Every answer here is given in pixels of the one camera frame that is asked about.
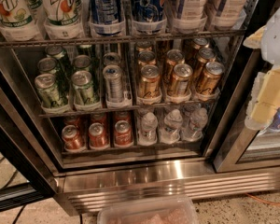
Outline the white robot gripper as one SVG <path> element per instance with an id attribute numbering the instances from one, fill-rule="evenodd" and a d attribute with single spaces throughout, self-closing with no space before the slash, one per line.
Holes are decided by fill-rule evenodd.
<path id="1" fill-rule="evenodd" d="M 280 65 L 280 8 L 254 34 L 244 40 L 250 49 L 261 49 L 262 59 Z M 245 116 L 245 126 L 250 130 L 266 128 L 280 107 L 280 66 L 267 73 L 259 72 L 254 80 L 251 100 Z"/>

